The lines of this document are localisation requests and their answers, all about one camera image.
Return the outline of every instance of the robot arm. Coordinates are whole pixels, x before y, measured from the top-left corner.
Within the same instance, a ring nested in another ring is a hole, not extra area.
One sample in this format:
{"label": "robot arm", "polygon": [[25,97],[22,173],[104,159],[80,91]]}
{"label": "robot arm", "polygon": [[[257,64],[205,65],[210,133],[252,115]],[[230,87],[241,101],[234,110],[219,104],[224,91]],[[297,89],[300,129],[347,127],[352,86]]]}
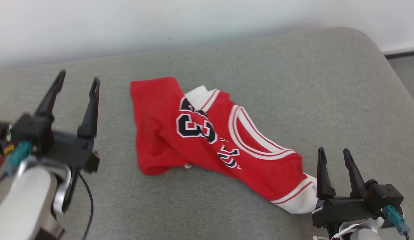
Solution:
{"label": "robot arm", "polygon": [[349,171],[349,197],[336,196],[327,172],[327,158],[318,149],[317,208],[312,212],[315,227],[326,228],[330,239],[380,240],[377,229],[396,227],[408,237],[410,228],[402,217],[403,195],[392,184],[379,184],[372,179],[364,182],[348,149],[344,149],[345,166]]}
{"label": "robot arm", "polygon": [[62,70],[34,115],[23,114],[13,125],[0,123],[0,154],[10,144],[15,147],[4,174],[10,176],[17,170],[0,205],[0,240],[60,239],[64,228],[56,215],[69,207],[78,176],[82,179],[80,170],[97,171],[100,160],[93,146],[100,82],[94,79],[83,123],[77,134],[70,134],[51,129],[52,109],[64,77]]}

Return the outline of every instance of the white wall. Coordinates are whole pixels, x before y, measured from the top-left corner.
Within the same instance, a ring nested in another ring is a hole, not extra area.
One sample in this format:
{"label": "white wall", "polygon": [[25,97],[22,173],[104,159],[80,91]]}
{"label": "white wall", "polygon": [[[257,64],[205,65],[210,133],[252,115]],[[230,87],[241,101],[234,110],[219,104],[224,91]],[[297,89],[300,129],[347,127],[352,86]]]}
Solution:
{"label": "white wall", "polygon": [[324,26],[414,50],[414,0],[0,0],[0,69]]}

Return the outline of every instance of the black cable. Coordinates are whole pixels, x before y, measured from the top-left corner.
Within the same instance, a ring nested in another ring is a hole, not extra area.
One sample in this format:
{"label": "black cable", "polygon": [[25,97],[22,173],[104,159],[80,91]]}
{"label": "black cable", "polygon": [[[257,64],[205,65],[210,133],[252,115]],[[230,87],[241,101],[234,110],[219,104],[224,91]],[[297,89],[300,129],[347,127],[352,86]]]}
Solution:
{"label": "black cable", "polygon": [[90,229],[91,226],[91,221],[93,220],[93,214],[94,214],[94,201],[93,201],[93,195],[91,195],[91,190],[88,187],[87,182],[85,181],[85,179],[82,177],[81,172],[78,172],[79,177],[81,178],[81,180],[83,181],[85,188],[87,189],[88,192],[88,196],[90,196],[90,202],[91,202],[91,213],[90,213],[90,219],[88,220],[88,224],[87,224],[87,229],[85,230],[84,233],[84,237],[82,238],[82,240],[85,240],[85,238],[87,238],[88,235],[88,230]]}
{"label": "black cable", "polygon": [[7,175],[4,173],[1,177],[0,177],[0,183],[5,179]]}

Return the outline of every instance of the basketball jersey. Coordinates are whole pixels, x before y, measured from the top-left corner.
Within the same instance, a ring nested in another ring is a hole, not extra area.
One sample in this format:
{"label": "basketball jersey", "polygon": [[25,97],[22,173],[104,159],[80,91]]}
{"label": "basketball jersey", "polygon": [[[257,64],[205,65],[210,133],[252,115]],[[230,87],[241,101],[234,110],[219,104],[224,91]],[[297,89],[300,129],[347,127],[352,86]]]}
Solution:
{"label": "basketball jersey", "polygon": [[183,94],[172,77],[130,86],[138,165],[147,175],[195,164],[240,179],[294,214],[315,209],[316,179],[302,157],[262,135],[230,95],[204,86]]}

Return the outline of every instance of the red stripe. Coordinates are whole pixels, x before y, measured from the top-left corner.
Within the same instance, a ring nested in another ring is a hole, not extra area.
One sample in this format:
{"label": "red stripe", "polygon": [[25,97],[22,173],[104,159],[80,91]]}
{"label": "red stripe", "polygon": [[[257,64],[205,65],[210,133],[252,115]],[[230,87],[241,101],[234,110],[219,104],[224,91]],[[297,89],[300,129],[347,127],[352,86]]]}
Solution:
{"label": "red stripe", "polygon": [[208,102],[210,102],[210,100],[212,99],[212,97],[214,96],[214,94],[216,93],[217,89],[213,91],[213,94],[211,94],[210,98],[207,100],[207,102],[205,102],[204,106],[202,106],[202,108],[200,108],[201,110],[203,108],[205,108],[205,106],[207,105]]}
{"label": "red stripe", "polygon": [[308,184],[306,184],[306,186],[302,187],[302,189],[300,189],[300,191],[298,191],[296,194],[294,194],[294,196],[292,196],[291,198],[283,201],[283,202],[274,202],[273,204],[283,204],[286,203],[288,201],[290,201],[291,199],[295,198],[301,191],[303,191],[303,189],[305,189],[306,187],[308,187],[309,185],[313,184],[313,182],[309,182]]}
{"label": "red stripe", "polygon": [[257,131],[257,129],[251,124],[251,121],[249,120],[247,114],[245,114],[245,111],[242,111],[242,114],[244,114],[245,118],[248,120],[248,123],[250,124],[250,126],[254,129],[254,131],[261,137],[263,138],[265,141],[267,141],[268,143],[275,145],[275,147],[284,150],[283,148],[279,147],[276,143],[274,143],[273,141],[265,138],[259,131]]}
{"label": "red stripe", "polygon": [[[234,116],[234,118],[233,118],[232,123],[234,123],[235,118],[238,118],[238,114],[237,114],[237,112],[238,112],[241,108],[242,108],[242,107],[241,107],[241,106],[239,106],[239,107],[237,108],[237,110],[235,111],[235,116]],[[236,135],[238,135],[239,137],[241,137],[241,135],[239,135],[238,129],[236,129],[236,128],[235,128],[234,124],[232,124],[232,128],[233,128],[233,130],[234,130],[235,134],[236,134]],[[274,156],[279,156],[279,155],[281,155],[281,154],[283,154],[283,153],[286,153],[286,152],[289,152],[289,151],[293,151],[293,152],[294,152],[294,150],[292,150],[292,149],[287,149],[287,150],[285,150],[285,151],[283,151],[283,152],[279,152],[279,153],[277,153],[277,154],[275,154],[275,155],[267,155],[267,154],[265,154],[265,153],[258,153],[258,152],[254,152],[254,151],[252,151],[252,150],[250,150],[250,149],[247,149],[247,151],[250,151],[250,152],[252,152],[252,153],[254,153],[254,154],[261,155],[261,156],[265,156],[265,157],[274,157]]]}

